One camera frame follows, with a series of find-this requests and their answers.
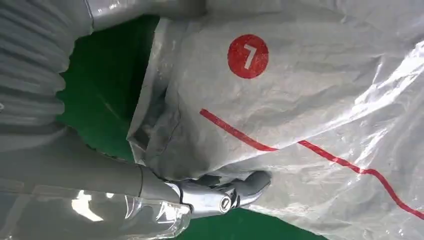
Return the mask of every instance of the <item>red line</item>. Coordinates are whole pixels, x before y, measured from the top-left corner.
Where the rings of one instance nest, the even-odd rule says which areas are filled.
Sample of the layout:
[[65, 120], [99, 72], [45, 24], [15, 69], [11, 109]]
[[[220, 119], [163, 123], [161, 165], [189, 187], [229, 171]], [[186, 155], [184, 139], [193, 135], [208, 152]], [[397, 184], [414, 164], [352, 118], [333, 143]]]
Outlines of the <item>red line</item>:
[[298, 142], [298, 144], [312, 150], [314, 153], [320, 155], [321, 157], [327, 159], [328, 161], [337, 163], [343, 167], [348, 167], [350, 169], [352, 169], [355, 173], [357, 174], [370, 174], [373, 175], [374, 177], [376, 177], [381, 184], [383, 185], [383, 187], [386, 189], [386, 191], [388, 192], [388, 194], [390, 195], [390, 197], [393, 199], [393, 201], [403, 210], [407, 211], [408, 213], [411, 213], [417, 217], [419, 217], [420, 219], [424, 220], [424, 213], [412, 209], [410, 208], [408, 205], [406, 205], [399, 197], [398, 195], [396, 195], [395, 190], [393, 189], [392, 186], [390, 186], [390, 183], [386, 180], [386, 178], [379, 173], [377, 170], [375, 169], [362, 169], [358, 166], [355, 166], [353, 164], [351, 164], [350, 162], [341, 159], [340, 157], [336, 157], [332, 154], [330, 154], [329, 152], [323, 150], [322, 148], [308, 142], [308, 141], [300, 141]]
[[244, 142], [245, 144], [247, 144], [247, 145], [249, 145], [249, 146], [251, 146], [251, 147], [253, 147], [257, 150], [264, 151], [264, 152], [273, 152], [273, 151], [278, 150], [277, 148], [269, 147], [269, 146], [263, 145], [263, 144], [255, 141], [255, 140], [253, 140], [252, 138], [248, 137], [246, 134], [244, 134], [241, 131], [230, 126], [228, 123], [226, 123], [225, 121], [223, 121], [219, 117], [215, 116], [214, 114], [212, 114], [211, 112], [209, 112], [206, 109], [202, 109], [200, 111], [200, 115], [207, 118], [209, 121], [211, 121], [212, 123], [214, 123], [218, 127], [224, 129], [227, 133], [233, 135], [234, 137], [236, 137], [240, 141]]
[[[206, 119], [208, 119], [209, 121], [211, 121], [212, 123], [214, 123], [215, 125], [217, 125], [218, 127], [222, 128], [223, 130], [225, 130], [227, 133], [233, 135], [234, 137], [236, 137], [237, 139], [239, 139], [240, 141], [246, 143], [247, 145], [260, 150], [260, 151], [264, 151], [264, 152], [273, 152], [273, 151], [277, 151], [277, 148], [273, 148], [273, 147], [269, 147], [266, 146], [264, 144], [261, 144], [255, 140], [253, 140], [252, 138], [248, 137], [246, 134], [242, 133], [241, 131], [235, 129], [234, 127], [232, 127], [231, 125], [229, 125], [228, 123], [226, 123], [225, 121], [223, 121], [222, 119], [220, 119], [219, 117], [217, 117], [216, 115], [214, 115], [213, 113], [209, 112], [206, 109], [202, 109], [200, 111], [200, 114], [205, 117]], [[337, 163], [343, 167], [347, 167], [350, 168], [352, 171], [354, 171], [357, 174], [369, 174], [369, 175], [373, 175], [374, 177], [376, 177], [381, 184], [383, 185], [383, 187], [386, 189], [386, 191], [388, 192], [388, 194], [390, 195], [390, 197], [393, 199], [393, 201], [403, 210], [407, 211], [408, 213], [411, 213], [417, 217], [419, 217], [420, 219], [424, 220], [424, 213], [412, 209], [411, 207], [409, 207], [408, 205], [406, 205], [399, 197], [398, 195], [396, 195], [395, 190], [393, 189], [392, 186], [390, 186], [390, 183], [387, 181], [387, 179], [381, 174], [379, 173], [377, 170], [375, 169], [363, 169], [360, 168], [358, 166], [353, 165], [352, 163], [348, 162], [345, 159], [342, 159], [340, 157], [336, 157], [334, 155], [332, 155], [331, 153], [325, 151], [324, 149], [320, 148], [319, 146], [316, 146], [308, 141], [299, 141], [298, 144], [312, 150], [314, 153], [320, 155], [321, 157], [327, 159], [330, 162], [334, 162]]]

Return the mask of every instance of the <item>white number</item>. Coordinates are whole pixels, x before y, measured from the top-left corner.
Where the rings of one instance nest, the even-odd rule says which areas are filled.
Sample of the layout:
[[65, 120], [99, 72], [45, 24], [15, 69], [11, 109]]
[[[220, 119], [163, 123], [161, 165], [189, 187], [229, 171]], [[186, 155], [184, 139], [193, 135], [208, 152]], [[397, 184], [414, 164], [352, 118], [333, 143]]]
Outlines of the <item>white number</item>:
[[249, 56], [247, 57], [246, 63], [244, 64], [244, 68], [249, 69], [251, 67], [253, 57], [255, 56], [256, 48], [247, 44], [244, 45], [244, 48], [249, 50]]

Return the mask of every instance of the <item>plastic cover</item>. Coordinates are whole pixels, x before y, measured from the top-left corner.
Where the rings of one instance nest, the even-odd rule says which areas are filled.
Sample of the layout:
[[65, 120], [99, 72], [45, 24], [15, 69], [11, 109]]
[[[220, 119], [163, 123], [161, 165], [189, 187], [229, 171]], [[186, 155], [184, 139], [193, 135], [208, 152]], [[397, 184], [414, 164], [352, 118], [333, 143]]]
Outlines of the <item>plastic cover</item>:
[[163, 239], [176, 237], [190, 222], [185, 205], [4, 179], [0, 200], [2, 240]]
[[330, 240], [423, 239], [424, 2], [319, 4], [161, 20], [134, 156], [175, 180], [269, 171], [248, 209]]

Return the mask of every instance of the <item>green floor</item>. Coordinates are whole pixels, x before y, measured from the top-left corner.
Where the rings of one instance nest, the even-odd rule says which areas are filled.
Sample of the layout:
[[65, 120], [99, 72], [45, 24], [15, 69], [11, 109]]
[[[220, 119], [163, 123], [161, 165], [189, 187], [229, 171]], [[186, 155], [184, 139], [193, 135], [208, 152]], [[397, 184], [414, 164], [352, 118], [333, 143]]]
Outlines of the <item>green floor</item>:
[[[139, 97], [158, 19], [143, 16], [76, 42], [59, 120], [74, 127], [92, 148], [132, 161], [125, 140]], [[325, 240], [277, 218], [237, 209], [195, 219], [179, 240]]]

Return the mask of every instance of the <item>screw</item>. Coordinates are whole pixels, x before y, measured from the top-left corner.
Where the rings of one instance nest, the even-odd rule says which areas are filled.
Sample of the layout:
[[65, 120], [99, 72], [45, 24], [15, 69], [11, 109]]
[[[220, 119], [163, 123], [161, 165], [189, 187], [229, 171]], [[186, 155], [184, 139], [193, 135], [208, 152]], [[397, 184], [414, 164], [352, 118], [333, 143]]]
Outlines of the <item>screw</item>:
[[231, 199], [229, 196], [225, 196], [222, 198], [221, 203], [219, 205], [221, 212], [226, 213], [231, 208]]

